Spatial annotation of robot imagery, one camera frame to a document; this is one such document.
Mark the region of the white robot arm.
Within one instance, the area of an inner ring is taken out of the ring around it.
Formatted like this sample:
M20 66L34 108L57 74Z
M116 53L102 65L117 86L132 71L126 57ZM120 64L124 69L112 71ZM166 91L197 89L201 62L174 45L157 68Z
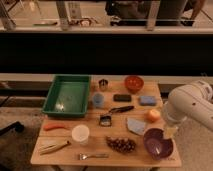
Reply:
M165 122L164 138L172 138L187 118L192 118L213 131L212 98L213 88L202 80L174 88L161 111Z

